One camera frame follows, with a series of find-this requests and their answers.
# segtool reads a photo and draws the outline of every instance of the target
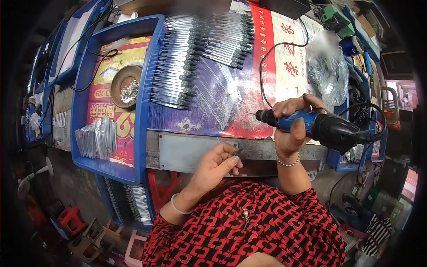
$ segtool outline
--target woman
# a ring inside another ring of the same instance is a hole
[[[275,117],[323,107],[304,95],[278,102]],[[238,175],[237,149],[220,143],[200,161],[190,183],[160,209],[142,266],[341,266],[341,235],[299,161],[304,120],[274,134],[282,191]]]

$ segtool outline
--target woman's right hand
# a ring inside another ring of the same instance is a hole
[[[277,102],[273,106],[274,116],[276,118],[288,117],[297,110],[314,111],[325,113],[325,106],[322,101],[312,95],[303,94],[299,98],[290,98],[288,100]],[[276,129],[274,133],[276,153],[282,162],[295,162],[298,158],[296,152],[304,146],[310,139],[305,137],[304,119],[300,118],[292,123],[291,131],[283,132]]]

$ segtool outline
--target blue container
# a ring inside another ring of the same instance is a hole
[[[356,35],[349,36],[339,41],[339,46],[342,47],[342,53],[345,56],[356,56],[363,53],[363,46]]]
[[[37,59],[35,60],[35,62],[34,62],[34,67],[33,67],[33,69],[32,69],[32,71],[31,71],[31,81],[30,81],[30,86],[29,86],[29,89],[28,89],[28,96],[32,96],[32,91],[33,91],[33,89],[35,89],[35,86],[37,86],[35,83],[36,83],[36,73],[35,73],[35,70],[36,70],[36,66],[37,66],[37,62],[39,61],[39,59],[40,59],[40,57],[41,57],[41,55],[43,55],[43,52],[44,52],[44,49],[45,49],[45,47],[46,47],[46,43],[43,43],[41,46],[40,46],[40,50],[38,51],[38,54],[37,54]]]
[[[369,82],[368,79],[363,75],[363,73],[356,67],[353,65],[354,70],[357,72],[357,74],[360,76],[360,78],[362,78],[363,82],[360,84],[360,89],[363,91],[363,93],[367,96],[368,100],[371,100],[371,94],[369,93]],[[349,102],[348,102],[348,97],[346,102],[344,102],[343,105],[339,106],[339,107],[335,107],[334,108],[334,113],[335,114],[339,114],[340,112],[342,112],[344,109],[349,107]],[[346,120],[348,120],[348,112],[346,112],[345,114],[342,115],[343,118],[345,118]],[[366,127],[362,127],[362,131],[363,130],[368,130],[369,129],[369,125],[367,125]],[[363,168],[363,166],[365,165],[365,160],[366,160],[366,151],[365,153],[363,153],[362,158],[360,159],[360,169]],[[332,165],[335,168],[335,171],[338,173],[346,173],[346,172],[350,172],[350,171],[357,171],[359,169],[359,165],[358,164],[342,164],[341,163],[341,159],[342,156],[339,153],[339,151],[334,150],[334,149],[329,149],[329,153],[328,153],[328,159],[327,162],[329,165]]]
[[[120,222],[119,218],[116,215],[116,211],[114,210],[113,205],[111,204],[110,195],[108,194],[108,189],[107,189],[107,185],[105,183],[104,177],[102,175],[95,173],[95,178],[97,179],[97,184],[99,188],[99,193],[101,194],[102,202],[104,203],[105,208],[107,209],[107,213],[110,216],[111,220],[116,225],[131,227],[136,230],[150,233],[152,225],[140,225],[137,222],[131,225],[124,225],[122,222]],[[145,186],[145,194],[147,195],[148,209],[150,211],[151,221],[154,221],[154,216],[155,216],[155,214],[153,213],[154,206],[152,205],[152,201],[150,200],[151,195],[149,194],[148,188],[149,188],[149,185]]]
[[[372,117],[373,120],[377,120],[377,117],[381,116],[379,111],[374,112],[374,116]],[[376,133],[377,124],[374,121],[371,121],[369,124],[369,128],[372,129],[371,134]],[[386,156],[386,146],[387,146],[387,134],[388,134],[388,125],[384,129],[383,136],[380,139],[380,153],[378,154],[378,157],[372,157],[372,152],[374,150],[374,145],[371,145],[366,152],[367,156],[366,158],[369,159],[371,162],[381,162],[384,160],[384,157]]]
[[[81,18],[83,13],[89,11],[95,4],[92,13],[89,15],[89,19],[85,24],[85,27],[83,28],[82,33],[84,33],[86,30],[86,33],[83,35],[83,37],[80,39],[80,41],[76,45],[76,53],[74,54],[73,63],[69,69],[64,71],[63,73],[59,74],[58,77],[55,80],[56,73],[57,73],[57,67],[58,67],[58,57],[59,52],[61,51],[61,45],[62,40],[64,38],[65,31],[62,33],[62,36],[60,38],[59,47],[56,50],[55,56],[53,58],[53,62],[50,68],[50,75],[49,75],[49,87],[52,87],[53,84],[61,85],[65,82],[70,82],[71,84],[74,83],[74,79],[76,78],[77,71],[79,69],[79,65],[82,59],[83,51],[86,49],[86,44],[88,42],[88,39],[92,35],[92,33],[95,30],[96,25],[93,25],[90,29],[89,26],[92,25],[98,18],[98,15],[104,11],[104,9],[107,7],[106,2],[108,0],[91,0],[84,6],[82,6],[79,10],[77,10],[71,17],[72,18]]]
[[[120,165],[101,159],[80,156],[74,131],[82,128],[87,122],[90,89],[73,93],[71,110],[71,154],[74,164],[107,178],[128,184],[139,185],[148,181],[145,174],[146,132],[152,76],[164,37],[164,16],[152,15],[115,24],[95,33],[89,49],[99,53],[101,46],[117,41],[126,36],[152,35],[145,55],[140,87],[135,110],[134,159],[135,168]],[[76,88],[84,88],[91,82],[98,56],[85,50],[77,73]]]
[[[43,91],[43,102],[41,104],[42,115],[40,116],[40,124],[41,124],[41,133],[46,136],[52,132],[52,124],[51,124],[51,113],[52,113],[52,103],[49,103],[49,95],[52,90],[52,86],[48,86],[48,79],[50,75],[50,69],[52,67],[53,58],[58,49],[59,42],[64,34],[65,28],[67,27],[67,22],[62,20],[59,25],[55,28],[55,30],[50,34],[47,38],[46,42],[52,42],[51,49],[49,52],[49,61],[46,66],[46,72],[44,74],[44,81],[40,84],[39,88],[35,91],[36,93],[41,93]]]

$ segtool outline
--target plastic bag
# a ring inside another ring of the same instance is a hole
[[[126,37],[123,37],[117,41],[110,43],[110,44],[107,44],[104,46],[102,52],[108,52],[112,49],[117,49],[117,48],[129,43],[129,40],[130,40],[130,38],[126,36]]]
[[[348,66],[335,38],[322,31],[307,45],[307,78],[326,106],[340,106],[348,95]]]
[[[29,119],[29,125],[31,127],[31,129],[33,129],[34,131],[38,130],[38,121],[40,120],[40,116],[37,113],[33,113],[31,114],[31,117]]]
[[[43,103],[43,92],[39,94],[34,94],[35,106],[41,105]]]

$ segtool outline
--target green machine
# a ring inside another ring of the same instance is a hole
[[[333,5],[322,9],[321,20],[326,29],[336,33],[341,39],[355,35],[351,21]]]

